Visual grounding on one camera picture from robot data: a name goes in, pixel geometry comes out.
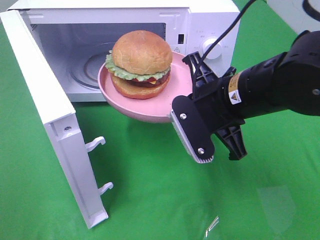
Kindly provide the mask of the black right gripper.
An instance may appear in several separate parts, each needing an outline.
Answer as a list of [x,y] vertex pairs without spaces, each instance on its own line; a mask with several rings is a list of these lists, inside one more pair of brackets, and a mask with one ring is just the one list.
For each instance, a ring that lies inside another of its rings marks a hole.
[[229,160],[247,155],[241,125],[245,119],[291,110],[319,116],[320,54],[289,51],[237,74],[230,66],[217,76],[199,52],[182,59],[188,65],[193,99],[210,132],[229,150]]

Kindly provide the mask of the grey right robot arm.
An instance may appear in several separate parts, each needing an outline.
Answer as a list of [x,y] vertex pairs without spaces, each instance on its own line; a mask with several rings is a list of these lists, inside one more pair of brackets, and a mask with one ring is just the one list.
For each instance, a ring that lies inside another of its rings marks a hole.
[[241,125],[245,119],[291,110],[320,114],[320,33],[304,31],[289,51],[236,72],[230,67],[219,77],[198,52],[183,58],[189,66],[192,93],[177,96],[171,115],[186,149],[202,164],[213,160],[216,135],[229,150],[230,160],[246,156]]

